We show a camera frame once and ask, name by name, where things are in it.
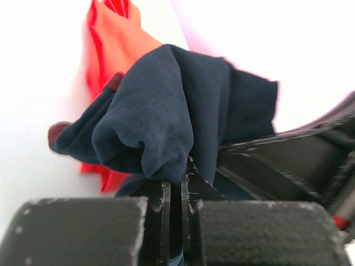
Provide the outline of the navy tank top red trim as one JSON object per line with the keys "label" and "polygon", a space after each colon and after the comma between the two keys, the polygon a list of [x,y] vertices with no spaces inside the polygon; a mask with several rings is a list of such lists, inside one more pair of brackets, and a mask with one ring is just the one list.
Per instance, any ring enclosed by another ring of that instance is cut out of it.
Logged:
{"label": "navy tank top red trim", "polygon": [[235,69],[222,58],[165,44],[115,74],[73,123],[48,131],[49,147],[81,162],[127,173],[126,196],[148,180],[180,196],[188,158],[230,200],[250,195],[217,177],[221,146],[274,134],[278,83]]}

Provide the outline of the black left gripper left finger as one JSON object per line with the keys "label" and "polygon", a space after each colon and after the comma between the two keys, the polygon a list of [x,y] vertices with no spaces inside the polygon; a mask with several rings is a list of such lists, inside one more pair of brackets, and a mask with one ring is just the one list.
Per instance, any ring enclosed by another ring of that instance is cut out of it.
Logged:
{"label": "black left gripper left finger", "polygon": [[26,202],[1,243],[2,265],[168,265],[171,187],[128,197]]}

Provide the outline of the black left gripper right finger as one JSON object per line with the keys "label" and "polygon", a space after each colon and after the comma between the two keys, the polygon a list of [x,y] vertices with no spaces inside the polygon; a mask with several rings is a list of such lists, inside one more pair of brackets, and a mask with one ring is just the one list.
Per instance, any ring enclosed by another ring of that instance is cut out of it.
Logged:
{"label": "black left gripper right finger", "polygon": [[326,210],[309,202],[228,201],[188,158],[181,183],[185,265],[348,265]]}

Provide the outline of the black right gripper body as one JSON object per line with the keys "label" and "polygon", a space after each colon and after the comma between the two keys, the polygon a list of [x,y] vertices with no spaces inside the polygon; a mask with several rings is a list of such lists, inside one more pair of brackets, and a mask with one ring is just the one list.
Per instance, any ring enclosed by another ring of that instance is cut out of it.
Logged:
{"label": "black right gripper body", "polygon": [[225,145],[216,177],[258,200],[307,201],[333,217],[345,243],[354,240],[354,94],[299,128]]}

